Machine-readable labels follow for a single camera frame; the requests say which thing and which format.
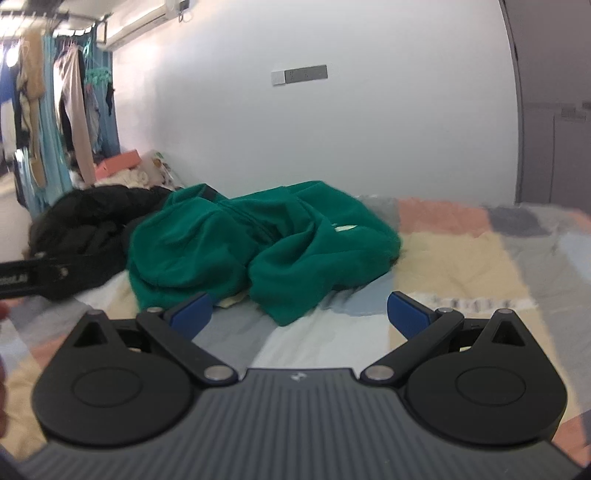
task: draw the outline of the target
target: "light switch panel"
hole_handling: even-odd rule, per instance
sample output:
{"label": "light switch panel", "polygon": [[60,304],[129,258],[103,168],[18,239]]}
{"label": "light switch panel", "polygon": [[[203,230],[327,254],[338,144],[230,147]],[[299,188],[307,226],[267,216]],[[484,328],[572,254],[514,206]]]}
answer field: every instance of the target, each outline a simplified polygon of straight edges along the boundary
{"label": "light switch panel", "polygon": [[322,80],[327,79],[328,77],[329,74],[326,65],[316,65],[314,67],[271,72],[271,83],[273,85],[284,85],[286,83]]}

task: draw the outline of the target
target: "gray door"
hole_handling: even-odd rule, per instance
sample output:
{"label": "gray door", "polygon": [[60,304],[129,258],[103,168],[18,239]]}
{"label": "gray door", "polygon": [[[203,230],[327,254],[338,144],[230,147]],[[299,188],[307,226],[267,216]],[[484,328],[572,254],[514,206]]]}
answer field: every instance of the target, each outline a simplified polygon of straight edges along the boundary
{"label": "gray door", "polygon": [[523,108],[518,200],[591,213],[591,0],[503,0]]}

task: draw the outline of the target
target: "bed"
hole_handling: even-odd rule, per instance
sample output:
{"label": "bed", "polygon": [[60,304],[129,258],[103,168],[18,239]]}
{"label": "bed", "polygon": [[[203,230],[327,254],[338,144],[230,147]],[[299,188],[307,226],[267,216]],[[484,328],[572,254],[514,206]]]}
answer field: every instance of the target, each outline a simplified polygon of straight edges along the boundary
{"label": "bed", "polygon": [[[418,199],[360,197],[402,237],[391,271],[363,288],[331,292],[304,317],[278,327],[249,298],[216,308],[194,342],[240,373],[248,367],[352,367],[357,374],[405,340],[390,324],[386,299],[401,290],[431,308],[469,317],[518,312],[567,387],[554,443],[580,465],[591,461],[591,219],[553,206],[470,207]],[[135,316],[126,272],[101,288],[52,303],[12,301],[0,332],[7,366],[7,436],[23,459],[42,447],[31,389],[83,312]]]}

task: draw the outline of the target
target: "black jacket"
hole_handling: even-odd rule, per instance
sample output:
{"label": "black jacket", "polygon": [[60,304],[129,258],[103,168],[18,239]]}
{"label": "black jacket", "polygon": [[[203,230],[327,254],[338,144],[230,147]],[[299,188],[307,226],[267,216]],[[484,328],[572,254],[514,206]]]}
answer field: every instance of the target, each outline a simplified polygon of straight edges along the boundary
{"label": "black jacket", "polygon": [[123,185],[73,190],[31,225],[30,257],[70,257],[79,265],[52,300],[101,286],[125,269],[129,237],[150,213],[160,210],[170,194],[162,187],[129,189]]}

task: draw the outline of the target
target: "white wall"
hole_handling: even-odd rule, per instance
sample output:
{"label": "white wall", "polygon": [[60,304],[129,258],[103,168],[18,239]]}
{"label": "white wall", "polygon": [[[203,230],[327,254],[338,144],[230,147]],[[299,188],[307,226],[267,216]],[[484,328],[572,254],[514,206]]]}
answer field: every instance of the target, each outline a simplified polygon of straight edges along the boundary
{"label": "white wall", "polygon": [[[498,0],[200,0],[114,52],[121,143],[228,196],[512,202],[517,99]],[[329,78],[271,86],[271,72]]]}

